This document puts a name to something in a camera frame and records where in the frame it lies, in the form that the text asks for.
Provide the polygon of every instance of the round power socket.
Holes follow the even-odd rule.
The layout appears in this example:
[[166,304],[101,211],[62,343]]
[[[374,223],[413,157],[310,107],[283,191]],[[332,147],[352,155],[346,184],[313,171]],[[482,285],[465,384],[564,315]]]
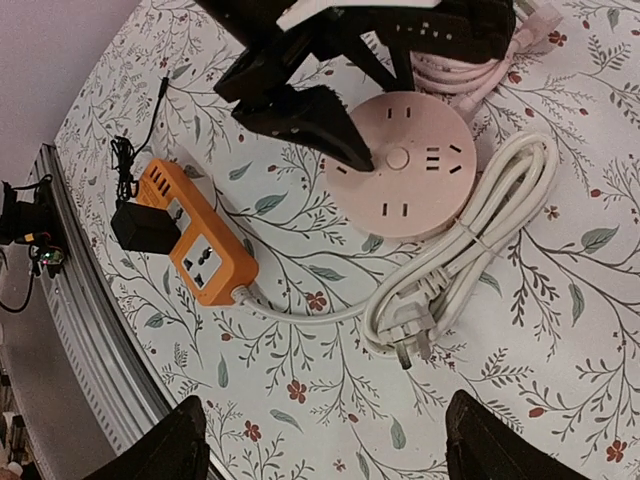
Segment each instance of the round power socket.
[[465,121],[441,100],[385,93],[351,113],[371,149],[373,172],[327,159],[328,191],[362,230],[425,239],[446,229],[474,186],[477,156]]

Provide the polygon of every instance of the black robotic claw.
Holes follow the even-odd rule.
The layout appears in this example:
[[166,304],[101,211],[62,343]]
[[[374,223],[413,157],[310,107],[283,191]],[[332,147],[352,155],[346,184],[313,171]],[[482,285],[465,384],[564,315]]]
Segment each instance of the black robotic claw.
[[[411,51],[476,64],[503,59],[516,26],[513,0],[330,8],[286,32],[277,21],[296,0],[196,2],[246,47],[215,86],[226,101],[240,101],[234,118],[250,131],[365,172],[373,170],[371,152],[337,95],[326,87],[287,85],[309,55],[319,61],[345,56],[383,90],[413,90]],[[389,47],[395,76],[363,41],[372,31]]]

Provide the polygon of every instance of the power adapter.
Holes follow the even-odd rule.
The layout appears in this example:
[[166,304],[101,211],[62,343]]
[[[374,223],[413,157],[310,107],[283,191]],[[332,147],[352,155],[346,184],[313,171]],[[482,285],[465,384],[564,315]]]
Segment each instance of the power adapter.
[[111,219],[120,246],[130,252],[169,255],[180,239],[180,230],[166,210],[121,202]]

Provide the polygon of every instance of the floral tablecloth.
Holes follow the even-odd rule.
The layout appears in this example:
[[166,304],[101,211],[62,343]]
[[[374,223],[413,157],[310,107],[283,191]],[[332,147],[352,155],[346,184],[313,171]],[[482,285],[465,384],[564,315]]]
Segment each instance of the floral tablecloth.
[[[212,88],[240,47],[197,5],[143,0],[114,38],[56,145],[137,340],[174,400],[203,399],[229,478],[446,478],[444,412],[460,388],[588,477],[640,478],[640,3],[557,5],[564,23],[518,56],[472,126],[481,162],[515,131],[550,133],[562,152],[557,187],[456,331],[406,373],[362,348],[356,319],[299,328],[202,308],[168,258],[119,248],[109,140],[144,139],[169,70],[137,172],[155,155],[215,185],[212,202],[258,259],[257,288],[275,308],[345,308],[420,246],[356,231],[324,189],[321,155],[230,118]],[[379,93],[343,59],[310,60],[294,83],[329,84],[350,108]]]

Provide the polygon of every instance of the wire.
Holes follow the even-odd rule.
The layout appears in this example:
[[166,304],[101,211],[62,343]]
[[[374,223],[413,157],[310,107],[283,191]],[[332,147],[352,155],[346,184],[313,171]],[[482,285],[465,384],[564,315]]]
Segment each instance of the wire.
[[[512,136],[492,158],[455,225],[387,277],[367,300],[347,310],[323,316],[288,315],[258,304],[246,287],[237,288],[233,299],[247,312],[296,325],[327,325],[361,316],[366,348],[394,358],[396,345],[382,340],[380,332],[394,313],[387,311],[392,300],[417,285],[430,300],[436,326],[428,331],[428,340],[434,343],[453,327],[497,252],[542,209],[558,164],[558,147],[548,136],[524,132]],[[420,350],[417,335],[402,343],[409,354]]]
[[9,307],[8,305],[6,305],[4,302],[0,301],[0,308],[2,308],[4,311],[9,312],[9,313],[22,313],[25,311],[25,309],[27,308],[27,306],[29,305],[29,302],[31,301],[31,293],[33,291],[33,281],[35,280],[36,277],[36,269],[37,269],[37,263],[35,263],[37,260],[37,255],[35,257],[32,256],[32,251],[31,251],[31,247],[33,247],[33,245],[31,245],[29,247],[29,259],[31,260],[31,274],[29,275],[29,289],[27,290],[27,296],[24,299],[24,302],[22,303],[22,305],[18,308],[12,308]]
[[31,185],[27,185],[24,187],[11,187],[11,188],[14,190],[33,190],[36,188],[40,188],[45,183],[51,183],[52,180],[53,180],[53,176],[50,173],[47,173],[44,177],[40,179],[38,183],[33,183]]
[[147,138],[135,150],[131,141],[126,137],[116,136],[111,140],[111,151],[117,161],[116,166],[112,166],[114,170],[118,172],[118,188],[116,190],[117,203],[127,202],[132,198],[138,196],[139,182],[133,178],[131,168],[138,154],[144,150],[151,140],[151,135],[155,129],[156,120],[158,119],[158,112],[160,111],[160,104],[162,99],[167,93],[169,88],[169,77],[164,77],[160,83],[160,90],[158,91],[158,99],[156,106],[153,109],[153,115],[151,116],[151,126],[149,127],[149,133]]
[[535,10],[530,6],[527,11],[533,13],[524,19],[501,61],[490,60],[481,65],[473,65],[413,52],[416,85],[428,92],[455,95],[451,105],[465,120],[470,121],[482,100],[507,75],[515,55],[544,40],[562,21],[562,15],[551,4],[536,6]]
[[33,291],[33,281],[36,277],[34,272],[31,272],[29,276],[29,290],[27,290],[27,296],[24,299],[24,303],[19,308],[11,308],[8,305],[5,305],[2,301],[0,301],[0,308],[9,313],[22,313],[26,310],[29,302],[31,301],[31,292]]

